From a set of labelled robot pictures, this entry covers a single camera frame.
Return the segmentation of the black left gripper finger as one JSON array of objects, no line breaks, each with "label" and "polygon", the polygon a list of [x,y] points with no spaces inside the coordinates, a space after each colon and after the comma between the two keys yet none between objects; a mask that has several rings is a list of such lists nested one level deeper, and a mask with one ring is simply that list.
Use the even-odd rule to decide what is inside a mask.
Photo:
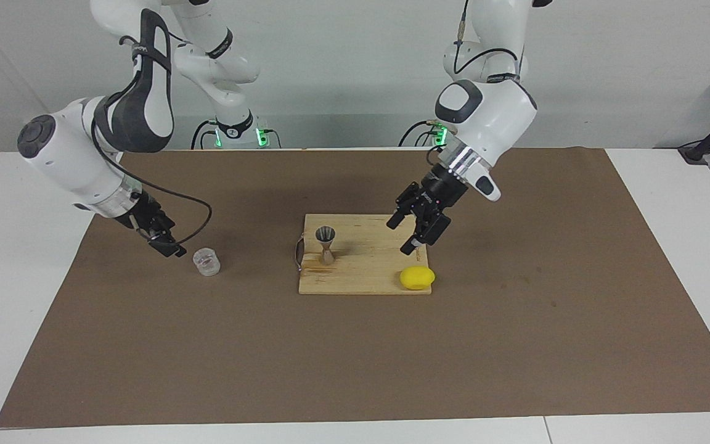
[{"label": "black left gripper finger", "polygon": [[415,214],[415,206],[417,204],[416,197],[398,197],[396,199],[396,208],[391,218],[387,220],[386,227],[396,229],[407,216]]},{"label": "black left gripper finger", "polygon": [[401,253],[403,255],[411,255],[412,252],[417,250],[420,247],[423,247],[423,245],[428,245],[429,240],[428,240],[428,231],[414,231],[411,236],[403,243],[402,247],[400,248]]}]

